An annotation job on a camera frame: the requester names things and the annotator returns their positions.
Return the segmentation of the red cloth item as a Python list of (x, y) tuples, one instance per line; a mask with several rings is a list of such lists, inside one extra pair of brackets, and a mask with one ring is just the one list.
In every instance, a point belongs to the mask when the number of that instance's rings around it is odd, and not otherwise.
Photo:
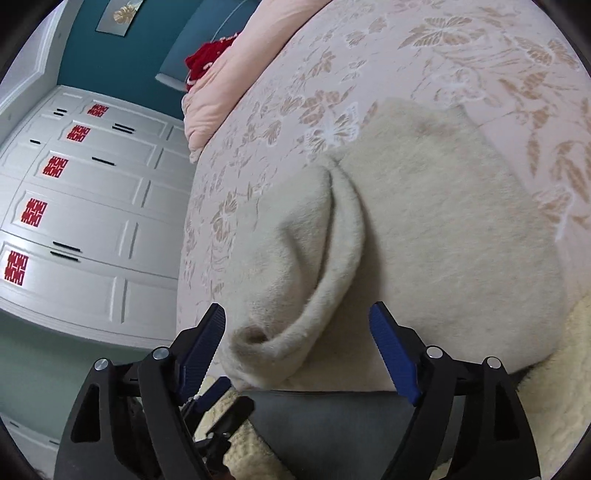
[(190, 88), (197, 83), (197, 80), (204, 77), (214, 62), (221, 57), (222, 53), (235, 42), (238, 33), (229, 37), (221, 37), (201, 45), (193, 54), (185, 58), (184, 64), (187, 68), (185, 88)]

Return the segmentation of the pink folded quilt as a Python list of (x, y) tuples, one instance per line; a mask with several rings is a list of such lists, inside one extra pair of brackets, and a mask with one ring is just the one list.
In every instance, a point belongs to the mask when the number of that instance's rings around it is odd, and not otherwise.
[(190, 163), (198, 161), (216, 130), (283, 46), (325, 5), (318, 0), (259, 3), (238, 38), (181, 100)]

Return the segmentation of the white wardrobe with red stickers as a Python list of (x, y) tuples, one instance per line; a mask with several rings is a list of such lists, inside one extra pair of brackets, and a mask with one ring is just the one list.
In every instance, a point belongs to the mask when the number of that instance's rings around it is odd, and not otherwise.
[(178, 119), (54, 88), (1, 147), (1, 308), (87, 340), (175, 334), (195, 168)]

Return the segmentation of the framed floral wall picture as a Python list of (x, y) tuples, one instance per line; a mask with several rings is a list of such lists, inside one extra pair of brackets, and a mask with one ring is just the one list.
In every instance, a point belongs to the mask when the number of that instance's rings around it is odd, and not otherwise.
[(95, 31), (124, 37), (142, 4), (143, 0), (110, 0)]

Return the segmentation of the teal upholstered headboard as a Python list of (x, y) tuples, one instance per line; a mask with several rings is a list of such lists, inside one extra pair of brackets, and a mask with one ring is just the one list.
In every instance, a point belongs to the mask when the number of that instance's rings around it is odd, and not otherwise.
[(155, 80), (184, 92), (188, 73), (185, 58), (207, 42), (242, 31), (257, 7), (259, 1), (256, 0), (202, 1), (174, 41)]

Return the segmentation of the pink butterfly bedspread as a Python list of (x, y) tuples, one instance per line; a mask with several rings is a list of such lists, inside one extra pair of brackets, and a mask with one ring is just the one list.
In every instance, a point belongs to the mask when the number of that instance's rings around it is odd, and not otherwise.
[(301, 28), (202, 151), (177, 326), (216, 302), (242, 203), (356, 140), (384, 100), (456, 105), (549, 221), (568, 296), (590, 289), (590, 78), (531, 1), (334, 1)]

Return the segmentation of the cream knit sweater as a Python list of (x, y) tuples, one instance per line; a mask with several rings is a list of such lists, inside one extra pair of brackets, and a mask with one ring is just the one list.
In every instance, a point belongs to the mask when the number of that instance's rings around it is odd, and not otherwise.
[(510, 372), (553, 353), (567, 315), (553, 233), (460, 107), (391, 99), (355, 142), (236, 214), (218, 357), (239, 389), (388, 391), (383, 302), (453, 357)]

